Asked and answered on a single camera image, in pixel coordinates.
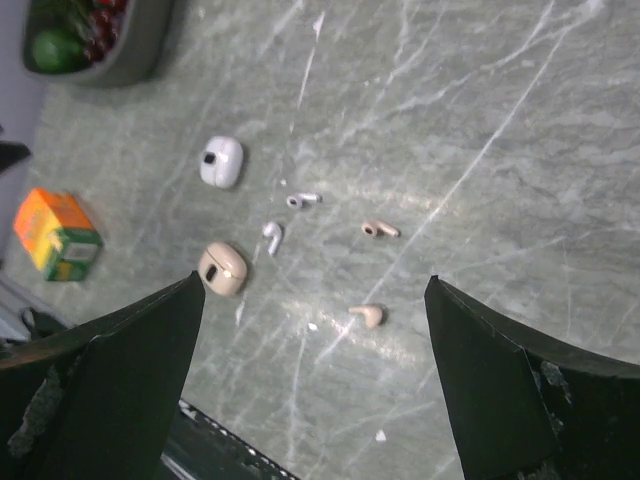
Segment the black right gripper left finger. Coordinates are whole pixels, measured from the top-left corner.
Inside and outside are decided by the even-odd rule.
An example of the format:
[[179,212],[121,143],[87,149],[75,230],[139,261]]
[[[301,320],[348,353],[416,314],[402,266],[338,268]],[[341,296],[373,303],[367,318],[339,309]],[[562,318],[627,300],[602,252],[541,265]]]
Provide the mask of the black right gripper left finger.
[[4,479],[150,479],[191,364],[197,273],[1,352]]

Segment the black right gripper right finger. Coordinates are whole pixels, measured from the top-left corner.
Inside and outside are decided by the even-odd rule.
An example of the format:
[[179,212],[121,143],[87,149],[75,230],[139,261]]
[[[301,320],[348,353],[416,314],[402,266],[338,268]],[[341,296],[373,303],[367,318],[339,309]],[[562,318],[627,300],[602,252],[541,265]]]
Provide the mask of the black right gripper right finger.
[[638,478],[637,365],[530,328],[438,277],[424,300],[465,478]]

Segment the beige earbud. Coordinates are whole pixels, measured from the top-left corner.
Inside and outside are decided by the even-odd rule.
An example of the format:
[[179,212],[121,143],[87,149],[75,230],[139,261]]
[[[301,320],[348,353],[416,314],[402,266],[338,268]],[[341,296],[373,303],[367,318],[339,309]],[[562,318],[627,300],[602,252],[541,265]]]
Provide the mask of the beige earbud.
[[385,310],[378,305],[360,305],[348,308],[351,315],[361,316],[368,329],[375,329],[383,324],[386,318]]
[[372,238],[380,236],[391,236],[397,238],[401,235],[401,232],[394,226],[379,220],[365,221],[361,225],[361,230],[365,235]]

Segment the beige earbud charging case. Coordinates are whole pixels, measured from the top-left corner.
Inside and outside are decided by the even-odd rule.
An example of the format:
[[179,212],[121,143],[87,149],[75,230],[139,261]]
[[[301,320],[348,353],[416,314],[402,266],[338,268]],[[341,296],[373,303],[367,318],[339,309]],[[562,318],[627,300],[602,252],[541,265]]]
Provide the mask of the beige earbud charging case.
[[203,283],[212,292],[231,297],[241,290],[248,267],[243,257],[231,245],[214,242],[204,250],[197,271]]

